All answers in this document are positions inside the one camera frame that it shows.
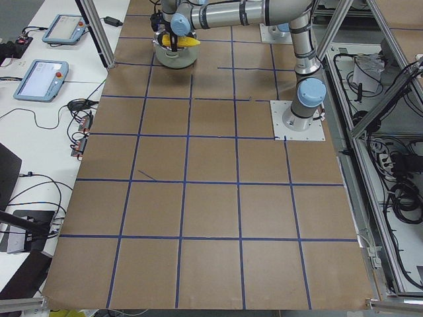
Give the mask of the yellow corn cob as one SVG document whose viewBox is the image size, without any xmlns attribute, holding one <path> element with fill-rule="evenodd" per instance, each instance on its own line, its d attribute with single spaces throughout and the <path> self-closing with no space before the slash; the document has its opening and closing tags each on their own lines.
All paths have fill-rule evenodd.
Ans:
<svg viewBox="0 0 423 317">
<path fill-rule="evenodd" d="M 162 45 L 164 46 L 171 46 L 171 37 L 169 34 L 165 34 L 162 37 L 161 40 Z M 189 37 L 189 36 L 183 36 L 183 37 L 178 37 L 177 38 L 177 47 L 178 48 L 189 48 L 189 47 L 194 47 L 194 46 L 199 46 L 200 45 L 200 41 Z"/>
</svg>

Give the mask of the pale green cooking pot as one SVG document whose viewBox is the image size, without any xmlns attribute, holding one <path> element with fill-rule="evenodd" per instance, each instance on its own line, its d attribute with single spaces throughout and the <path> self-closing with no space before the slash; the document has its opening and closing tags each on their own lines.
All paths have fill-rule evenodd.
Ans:
<svg viewBox="0 0 423 317">
<path fill-rule="evenodd" d="M 171 69 L 184 69 L 197 60 L 200 45 L 177 47 L 174 52 L 171 44 L 165 43 L 166 39 L 170 39 L 169 33 L 163 28 L 157 31 L 153 38 L 155 57 L 160 64 Z"/>
</svg>

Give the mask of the black power adapter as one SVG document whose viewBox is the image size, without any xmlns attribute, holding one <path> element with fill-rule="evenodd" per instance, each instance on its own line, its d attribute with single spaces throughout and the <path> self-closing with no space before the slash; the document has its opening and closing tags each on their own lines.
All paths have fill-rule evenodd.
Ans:
<svg viewBox="0 0 423 317">
<path fill-rule="evenodd" d="M 113 17 L 104 17 L 104 22 L 114 27 L 119 27 L 123 25 L 123 22 L 121 20 Z"/>
</svg>

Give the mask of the upper teach pendant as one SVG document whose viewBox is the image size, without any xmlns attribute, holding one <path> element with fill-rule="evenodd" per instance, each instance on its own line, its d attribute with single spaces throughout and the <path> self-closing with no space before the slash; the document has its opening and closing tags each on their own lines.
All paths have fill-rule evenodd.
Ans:
<svg viewBox="0 0 423 317">
<path fill-rule="evenodd" d="M 74 45 L 82 37 L 87 25 L 82 16 L 59 14 L 42 37 L 47 44 Z"/>
</svg>

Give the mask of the teach pendant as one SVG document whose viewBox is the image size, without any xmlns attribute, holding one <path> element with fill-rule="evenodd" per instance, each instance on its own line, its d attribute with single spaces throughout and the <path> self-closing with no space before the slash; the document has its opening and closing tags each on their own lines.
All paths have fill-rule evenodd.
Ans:
<svg viewBox="0 0 423 317">
<path fill-rule="evenodd" d="M 16 89 L 13 98 L 32 102 L 51 102 L 69 72 L 66 61 L 35 59 Z"/>
<path fill-rule="evenodd" d="M 47 44 L 74 45 L 82 37 L 87 25 L 82 16 L 59 14 L 42 37 Z"/>
</svg>

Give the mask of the lower teach pendant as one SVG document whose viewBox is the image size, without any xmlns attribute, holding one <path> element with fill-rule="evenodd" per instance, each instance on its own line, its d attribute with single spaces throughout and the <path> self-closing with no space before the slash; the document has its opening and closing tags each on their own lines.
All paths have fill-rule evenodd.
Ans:
<svg viewBox="0 0 423 317">
<path fill-rule="evenodd" d="M 32 102 L 51 102 L 69 72 L 66 61 L 35 59 L 16 89 L 13 98 Z"/>
</svg>

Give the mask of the brown paper table cover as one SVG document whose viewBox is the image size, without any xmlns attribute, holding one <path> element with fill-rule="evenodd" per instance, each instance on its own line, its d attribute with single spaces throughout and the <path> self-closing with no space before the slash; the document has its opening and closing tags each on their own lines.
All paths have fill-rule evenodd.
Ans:
<svg viewBox="0 0 423 317">
<path fill-rule="evenodd" d="M 52 310 L 360 310 L 373 296 L 331 138 L 274 139 L 291 45 L 201 30 L 197 61 L 153 53 L 132 1 L 44 289 Z"/>
</svg>

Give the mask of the crumpled white paper cup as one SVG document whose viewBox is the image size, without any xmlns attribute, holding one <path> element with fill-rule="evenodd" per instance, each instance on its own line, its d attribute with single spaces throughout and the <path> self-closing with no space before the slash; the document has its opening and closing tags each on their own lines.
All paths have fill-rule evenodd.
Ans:
<svg viewBox="0 0 423 317">
<path fill-rule="evenodd" d="M 354 59 L 352 83 L 356 88 L 362 85 L 364 92 L 379 92 L 383 88 L 381 74 L 384 70 L 385 64 L 379 54 L 357 55 Z"/>
</svg>

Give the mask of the black laptop corner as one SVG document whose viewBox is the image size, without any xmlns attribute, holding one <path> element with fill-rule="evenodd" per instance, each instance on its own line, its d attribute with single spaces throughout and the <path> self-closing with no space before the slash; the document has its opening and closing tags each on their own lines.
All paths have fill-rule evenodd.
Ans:
<svg viewBox="0 0 423 317">
<path fill-rule="evenodd" d="M 1 144 L 1 210 L 7 208 L 8 202 L 11 199 L 17 179 L 20 174 L 22 160 L 9 150 L 6 146 Z"/>
</svg>

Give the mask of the black box on desk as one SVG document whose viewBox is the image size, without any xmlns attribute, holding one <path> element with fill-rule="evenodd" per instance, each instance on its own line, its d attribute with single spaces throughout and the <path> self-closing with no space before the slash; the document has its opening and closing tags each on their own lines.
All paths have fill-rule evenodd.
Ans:
<svg viewBox="0 0 423 317">
<path fill-rule="evenodd" d="M 16 210 L 1 219 L 6 224 L 1 239 L 1 252 L 18 254 L 44 250 L 47 239 L 53 235 L 50 230 L 55 211 Z"/>
</svg>

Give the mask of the aluminium frame post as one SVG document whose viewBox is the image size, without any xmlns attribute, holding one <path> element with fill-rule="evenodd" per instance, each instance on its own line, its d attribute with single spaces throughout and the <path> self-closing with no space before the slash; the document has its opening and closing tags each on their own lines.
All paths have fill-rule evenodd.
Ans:
<svg viewBox="0 0 423 317">
<path fill-rule="evenodd" d="M 85 21 L 96 51 L 106 69 L 115 67 L 115 58 L 112 48 L 102 26 L 100 17 L 93 0 L 75 0 L 77 8 Z"/>
</svg>

